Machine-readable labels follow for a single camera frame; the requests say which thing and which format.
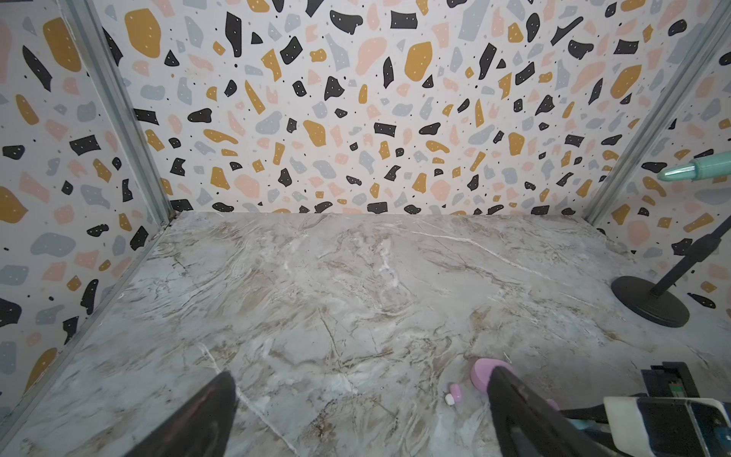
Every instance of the marble floor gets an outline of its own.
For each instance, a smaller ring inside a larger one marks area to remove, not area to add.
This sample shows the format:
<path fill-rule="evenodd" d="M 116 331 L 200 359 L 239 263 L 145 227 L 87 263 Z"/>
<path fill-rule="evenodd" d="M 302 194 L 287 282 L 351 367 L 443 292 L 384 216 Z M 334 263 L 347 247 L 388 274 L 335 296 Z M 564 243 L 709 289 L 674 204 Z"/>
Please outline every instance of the marble floor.
<path fill-rule="evenodd" d="M 731 321 L 642 320 L 621 274 L 647 272 L 562 216 L 185 213 L 1 455 L 120 456 L 219 370 L 228 456 L 499 456 L 480 357 L 562 407 L 642 391 L 663 360 L 728 399 Z"/>

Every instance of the pink plastic object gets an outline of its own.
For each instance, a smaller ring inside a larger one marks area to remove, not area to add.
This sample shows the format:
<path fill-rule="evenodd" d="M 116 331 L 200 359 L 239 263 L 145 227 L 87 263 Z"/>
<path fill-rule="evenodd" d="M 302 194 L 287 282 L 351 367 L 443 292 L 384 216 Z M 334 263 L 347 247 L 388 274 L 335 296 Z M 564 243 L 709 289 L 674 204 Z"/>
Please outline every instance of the pink plastic object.
<path fill-rule="evenodd" d="M 455 399 L 455 403 L 462 403 L 462 389 L 460 389 L 459 384 L 453 382 L 450 385 L 450 393 L 452 398 Z"/>
<path fill-rule="evenodd" d="M 474 388 L 487 395 L 490 376 L 497 366 L 503 366 L 515 374 L 515 369 L 509 363 L 503 362 L 502 360 L 495 358 L 477 359 L 477 362 L 474 363 L 472 370 L 469 372 L 469 379 L 472 381 Z"/>

